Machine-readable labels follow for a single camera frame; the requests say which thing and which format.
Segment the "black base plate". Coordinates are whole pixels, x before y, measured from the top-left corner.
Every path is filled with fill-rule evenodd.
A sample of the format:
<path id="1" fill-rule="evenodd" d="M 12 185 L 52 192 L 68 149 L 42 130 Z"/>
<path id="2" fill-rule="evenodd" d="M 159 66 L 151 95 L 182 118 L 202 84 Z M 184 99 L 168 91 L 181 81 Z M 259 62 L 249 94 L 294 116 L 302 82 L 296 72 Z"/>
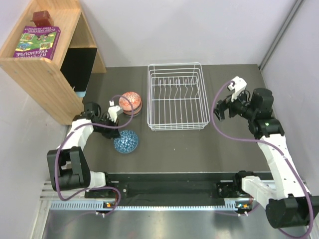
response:
<path id="1" fill-rule="evenodd" d="M 234 172 L 109 173 L 108 186 L 121 193 L 120 206 L 221 206 L 225 198 L 248 198 Z"/>

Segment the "red patterned white bowl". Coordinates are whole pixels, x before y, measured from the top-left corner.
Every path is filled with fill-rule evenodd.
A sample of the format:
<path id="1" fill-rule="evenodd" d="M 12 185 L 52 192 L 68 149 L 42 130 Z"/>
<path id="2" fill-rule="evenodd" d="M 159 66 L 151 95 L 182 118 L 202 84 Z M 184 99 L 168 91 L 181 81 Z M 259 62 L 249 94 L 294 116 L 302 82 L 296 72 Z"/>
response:
<path id="1" fill-rule="evenodd" d="M 124 111 L 136 110 L 141 105 L 141 96 L 136 92 L 126 92 L 119 98 L 119 106 L 122 107 Z"/>

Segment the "dark bottom bowls stack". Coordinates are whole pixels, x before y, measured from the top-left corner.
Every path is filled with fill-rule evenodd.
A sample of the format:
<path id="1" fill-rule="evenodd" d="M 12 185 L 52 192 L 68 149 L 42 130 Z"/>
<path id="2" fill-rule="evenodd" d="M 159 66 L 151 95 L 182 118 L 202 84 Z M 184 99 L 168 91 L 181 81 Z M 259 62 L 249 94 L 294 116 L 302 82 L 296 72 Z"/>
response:
<path id="1" fill-rule="evenodd" d="M 137 116 L 137 115 L 141 112 L 142 107 L 143 107 L 143 105 L 140 104 L 137 108 L 134 109 L 133 112 L 132 112 L 132 111 L 125 111 L 125 110 L 123 110 L 123 113 L 126 114 L 126 115 L 128 115 L 128 116 L 130 116 L 130 115 Z"/>

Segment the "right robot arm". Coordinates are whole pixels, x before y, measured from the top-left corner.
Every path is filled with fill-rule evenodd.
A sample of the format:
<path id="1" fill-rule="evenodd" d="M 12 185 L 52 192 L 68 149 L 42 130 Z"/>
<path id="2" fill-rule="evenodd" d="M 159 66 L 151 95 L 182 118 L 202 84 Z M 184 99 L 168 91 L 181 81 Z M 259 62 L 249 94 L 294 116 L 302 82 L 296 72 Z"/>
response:
<path id="1" fill-rule="evenodd" d="M 265 209 L 270 225 L 275 229 L 308 226 L 312 228 L 319 212 L 319 198 L 313 196 L 304 185 L 295 169 L 286 144 L 283 127 L 273 116 L 272 92 L 256 88 L 252 97 L 245 89 L 228 86 L 233 94 L 224 100 L 214 101 L 213 113 L 219 120 L 229 116 L 241 116 L 248 121 L 252 142 L 257 143 L 270 168 L 275 190 L 271 189 L 253 172 L 240 171 L 235 174 L 232 185 L 238 197 L 247 194 Z"/>

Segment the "aluminium rail frame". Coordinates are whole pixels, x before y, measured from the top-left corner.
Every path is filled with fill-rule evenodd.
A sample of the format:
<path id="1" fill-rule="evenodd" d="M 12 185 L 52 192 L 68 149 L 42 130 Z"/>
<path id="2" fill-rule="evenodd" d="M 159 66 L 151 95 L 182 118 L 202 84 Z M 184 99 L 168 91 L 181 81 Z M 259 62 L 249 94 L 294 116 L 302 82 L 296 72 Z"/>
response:
<path id="1" fill-rule="evenodd" d="M 273 180 L 270 174 L 126 174 L 110 173 L 98 190 L 69 189 L 57 194 L 45 182 L 41 199 L 55 209 L 106 211 L 250 211 L 254 203 L 307 208 L 311 195 L 304 182 L 293 177 Z"/>

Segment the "blue patterned bowl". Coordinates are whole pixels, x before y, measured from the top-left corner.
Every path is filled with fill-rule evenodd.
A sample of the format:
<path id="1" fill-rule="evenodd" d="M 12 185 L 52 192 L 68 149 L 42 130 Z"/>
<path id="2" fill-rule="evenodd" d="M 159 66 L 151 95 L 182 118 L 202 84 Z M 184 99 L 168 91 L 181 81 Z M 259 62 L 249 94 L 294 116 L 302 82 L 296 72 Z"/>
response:
<path id="1" fill-rule="evenodd" d="M 120 137 L 114 139 L 114 148 L 117 152 L 128 154 L 133 152 L 139 144 L 137 134 L 132 130 L 120 131 Z"/>

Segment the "dark red box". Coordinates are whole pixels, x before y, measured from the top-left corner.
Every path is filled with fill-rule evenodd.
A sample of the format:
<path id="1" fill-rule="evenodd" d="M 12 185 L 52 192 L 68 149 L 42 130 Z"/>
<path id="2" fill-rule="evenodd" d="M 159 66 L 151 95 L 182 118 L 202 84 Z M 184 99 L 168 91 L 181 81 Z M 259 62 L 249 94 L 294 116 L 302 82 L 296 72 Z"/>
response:
<path id="1" fill-rule="evenodd" d="M 31 21 L 37 27 L 47 27 L 54 25 L 54 21 L 47 10 L 34 12 Z"/>

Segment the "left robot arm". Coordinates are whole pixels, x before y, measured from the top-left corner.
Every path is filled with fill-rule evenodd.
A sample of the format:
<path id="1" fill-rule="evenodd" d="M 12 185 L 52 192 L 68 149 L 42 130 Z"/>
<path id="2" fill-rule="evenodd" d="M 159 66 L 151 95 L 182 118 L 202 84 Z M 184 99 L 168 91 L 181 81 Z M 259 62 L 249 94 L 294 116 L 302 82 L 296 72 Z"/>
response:
<path id="1" fill-rule="evenodd" d="M 50 181 L 54 191 L 57 190 L 58 184 L 60 191 L 96 188 L 101 197 L 106 198 L 112 194 L 113 185 L 107 182 L 107 174 L 91 171 L 83 150 L 89 136 L 94 132 L 107 139 L 118 138 L 118 115 L 122 112 L 123 109 L 113 101 L 110 101 L 104 114 L 101 113 L 99 104 L 87 103 L 84 111 L 73 118 L 68 140 L 47 153 Z"/>

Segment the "purple treehouse book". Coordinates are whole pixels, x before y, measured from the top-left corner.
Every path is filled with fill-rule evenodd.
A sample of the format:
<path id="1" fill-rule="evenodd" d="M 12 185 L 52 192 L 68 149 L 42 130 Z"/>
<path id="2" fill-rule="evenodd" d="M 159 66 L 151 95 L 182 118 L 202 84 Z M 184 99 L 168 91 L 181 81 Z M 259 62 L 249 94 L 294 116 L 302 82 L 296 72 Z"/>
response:
<path id="1" fill-rule="evenodd" d="M 25 26 L 13 57 L 36 57 L 52 60 L 60 33 L 61 30 L 57 26 Z"/>

